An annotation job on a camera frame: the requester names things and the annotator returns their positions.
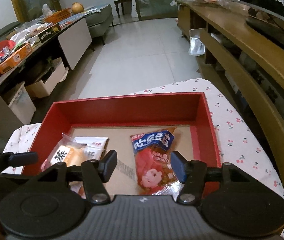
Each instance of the wooden shelf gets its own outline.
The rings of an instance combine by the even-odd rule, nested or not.
[[[221,7],[189,7],[254,59],[284,89],[284,50],[245,23],[245,17]]]
[[[283,118],[254,78],[222,44],[204,30],[200,33],[200,39],[206,45],[206,49],[232,77],[248,102],[266,136],[284,186]]]

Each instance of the cabinet door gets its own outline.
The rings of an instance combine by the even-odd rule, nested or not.
[[[183,34],[189,38],[189,30],[191,29],[191,12],[187,6],[181,5],[178,10],[178,26]]]

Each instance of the cushion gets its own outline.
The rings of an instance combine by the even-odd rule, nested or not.
[[[14,28],[18,27],[19,25],[21,25],[21,22],[13,22],[0,29],[0,38],[11,33]]]

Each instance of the cherry print tablecloth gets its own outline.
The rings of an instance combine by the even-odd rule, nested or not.
[[[193,91],[205,92],[219,145],[221,163],[230,162],[237,165],[284,198],[281,180],[261,145],[234,107],[210,81],[202,78],[190,79],[134,94]],[[8,141],[5,151],[15,152],[15,149],[19,152],[26,151],[27,148],[24,146],[32,144],[39,127],[40,124],[35,124],[16,130]],[[15,170],[15,174],[21,172],[20,168]]]

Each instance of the screw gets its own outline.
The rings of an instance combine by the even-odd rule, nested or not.
[[[180,200],[182,200],[184,203],[192,202],[195,199],[195,196],[192,194],[183,194],[180,196]]]
[[[107,195],[105,195],[104,193],[98,193],[98,194],[95,194],[92,197],[92,199],[94,202],[100,203],[100,202],[107,200]]]

